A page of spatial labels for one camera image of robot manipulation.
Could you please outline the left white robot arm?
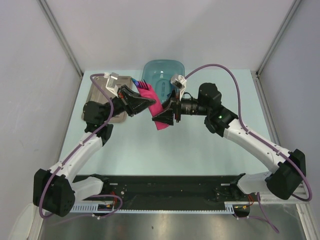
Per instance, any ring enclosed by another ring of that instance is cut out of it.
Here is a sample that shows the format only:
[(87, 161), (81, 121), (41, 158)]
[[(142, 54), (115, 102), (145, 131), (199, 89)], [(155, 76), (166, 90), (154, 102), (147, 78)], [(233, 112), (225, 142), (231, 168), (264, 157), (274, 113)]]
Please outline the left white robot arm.
[(104, 184), (102, 176), (93, 174), (78, 182), (74, 179), (85, 163), (110, 139), (114, 127), (109, 123), (112, 117), (124, 112), (132, 117), (157, 102), (152, 87), (145, 81), (138, 81), (136, 87), (138, 92), (126, 85), (121, 86), (116, 96), (108, 97), (104, 104), (88, 101), (83, 107), (86, 128), (77, 146), (48, 170), (39, 169), (35, 173), (33, 204), (39, 208), (42, 218), (47, 218), (43, 211), (64, 217), (76, 202), (94, 196), (105, 200), (110, 196), (111, 188)]

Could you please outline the iridescent fork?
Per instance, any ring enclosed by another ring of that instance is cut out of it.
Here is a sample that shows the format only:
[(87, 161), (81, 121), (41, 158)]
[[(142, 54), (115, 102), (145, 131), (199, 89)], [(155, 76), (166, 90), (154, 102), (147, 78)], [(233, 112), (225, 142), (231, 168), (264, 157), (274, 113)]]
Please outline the iridescent fork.
[(144, 80), (138, 81), (138, 87), (140, 89), (149, 90), (149, 86)]

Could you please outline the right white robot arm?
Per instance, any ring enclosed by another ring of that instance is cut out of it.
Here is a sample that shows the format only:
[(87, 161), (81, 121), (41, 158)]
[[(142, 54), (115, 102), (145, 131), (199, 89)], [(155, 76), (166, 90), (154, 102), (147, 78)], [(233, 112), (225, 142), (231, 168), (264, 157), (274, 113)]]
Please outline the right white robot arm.
[(173, 90), (162, 105), (163, 111), (152, 120), (172, 126), (182, 115), (205, 116), (204, 124), (209, 132), (239, 145), (268, 169), (237, 176), (231, 183), (231, 196), (242, 201), (251, 193), (270, 192), (288, 200), (306, 176), (304, 153), (298, 149), (289, 151), (250, 130), (238, 115), (222, 105), (221, 99), (222, 94), (214, 83), (201, 84), (197, 98), (178, 99)]

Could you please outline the pink paper napkin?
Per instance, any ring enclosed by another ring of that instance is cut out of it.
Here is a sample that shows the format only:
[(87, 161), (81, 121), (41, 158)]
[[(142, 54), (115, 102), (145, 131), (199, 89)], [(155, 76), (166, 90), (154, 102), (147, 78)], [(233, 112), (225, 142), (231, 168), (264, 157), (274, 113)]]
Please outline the pink paper napkin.
[[(164, 109), (163, 109), (162, 104), (159, 100), (159, 97), (157, 96), (153, 87), (148, 83), (147, 83), (147, 86), (148, 86), (148, 89), (143, 89), (141, 87), (137, 87), (137, 89), (138, 89), (139, 94), (143, 98), (155, 100), (155, 103), (153, 105), (151, 105), (150, 107), (148, 107), (151, 116), (155, 117), (156, 115), (161, 113)], [(166, 123), (162, 123), (162, 122), (158, 122), (158, 121), (154, 121), (154, 123), (155, 123), (156, 129), (158, 131), (164, 130), (165, 128), (169, 127), (169, 125)]]

